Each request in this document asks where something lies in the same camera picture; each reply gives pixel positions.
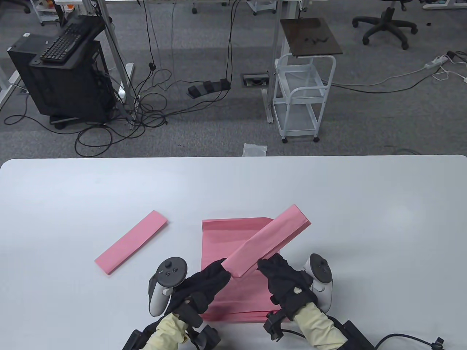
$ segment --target folded pink paper strip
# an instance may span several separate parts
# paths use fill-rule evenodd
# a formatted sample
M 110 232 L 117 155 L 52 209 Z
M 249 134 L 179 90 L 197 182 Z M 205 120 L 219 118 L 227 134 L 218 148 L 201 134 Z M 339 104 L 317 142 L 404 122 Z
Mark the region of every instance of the folded pink paper strip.
M 295 205 L 275 220 L 265 217 L 204 220 L 201 267 L 227 257 L 224 263 L 230 262 L 226 269 L 234 271 L 234 276 L 241 277 L 232 278 L 217 293 L 207 312 L 202 315 L 203 319 L 265 322 L 267 313 L 280 307 L 270 301 L 268 281 L 256 270 L 256 262 L 278 252 L 309 225 L 308 219 Z M 244 260 L 248 260 L 246 265 L 243 264 Z
M 239 246 L 222 266 L 233 277 L 250 274 L 256 271 L 259 259 L 270 258 L 310 225 L 300 209 L 292 205 Z
M 153 210 L 109 249 L 103 252 L 95 260 L 96 264 L 106 274 L 110 275 L 153 237 L 166 222 L 166 218 Z

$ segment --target caster wheel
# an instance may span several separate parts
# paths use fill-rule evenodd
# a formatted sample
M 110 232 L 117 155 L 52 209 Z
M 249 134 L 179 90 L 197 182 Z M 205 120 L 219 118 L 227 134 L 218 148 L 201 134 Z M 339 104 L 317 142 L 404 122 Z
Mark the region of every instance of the caster wheel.
M 54 125 L 57 130 L 65 129 L 66 123 L 58 123 Z

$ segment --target hand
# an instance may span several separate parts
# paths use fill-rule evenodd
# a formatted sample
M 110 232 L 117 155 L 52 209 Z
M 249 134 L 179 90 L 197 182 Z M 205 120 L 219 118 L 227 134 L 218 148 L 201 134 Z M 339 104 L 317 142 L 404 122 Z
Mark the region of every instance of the hand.
M 185 279 L 174 288 L 170 303 L 165 314 L 169 314 L 186 300 L 195 301 L 190 304 L 199 314 L 204 313 L 214 300 L 215 295 L 224 288 L 230 280 L 230 273 L 222 267 L 225 259 L 217 260 L 191 277 Z
M 268 279 L 271 301 L 280 305 L 290 320 L 309 302 L 318 302 L 310 290 L 313 278 L 305 271 L 294 270 L 279 253 L 269 259 L 259 259 L 258 270 Z

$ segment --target sleeve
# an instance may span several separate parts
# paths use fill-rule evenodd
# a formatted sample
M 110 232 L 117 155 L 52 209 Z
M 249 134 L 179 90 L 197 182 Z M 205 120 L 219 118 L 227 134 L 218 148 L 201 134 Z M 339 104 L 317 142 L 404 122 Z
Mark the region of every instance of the sleeve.
M 179 343 L 188 340 L 188 325 L 172 313 L 165 316 L 142 350 L 177 350 Z
M 294 316 L 294 321 L 310 345 L 318 350 L 336 350 L 347 342 L 341 331 L 312 302 Z

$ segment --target computer tower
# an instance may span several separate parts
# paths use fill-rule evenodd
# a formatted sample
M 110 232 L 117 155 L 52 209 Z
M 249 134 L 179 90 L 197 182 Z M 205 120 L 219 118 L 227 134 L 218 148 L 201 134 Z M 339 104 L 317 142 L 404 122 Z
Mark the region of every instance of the computer tower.
M 7 50 L 35 105 L 45 115 L 50 115 L 50 113 L 48 113 L 48 107 L 42 99 L 38 85 L 35 83 L 29 63 L 52 39 L 53 37 L 49 36 L 25 33 L 21 39 Z
M 107 122 L 116 98 L 100 42 L 84 41 L 66 63 L 55 64 L 40 60 L 43 46 L 31 58 L 38 37 L 22 37 L 8 52 L 39 112 L 49 115 L 51 123 Z

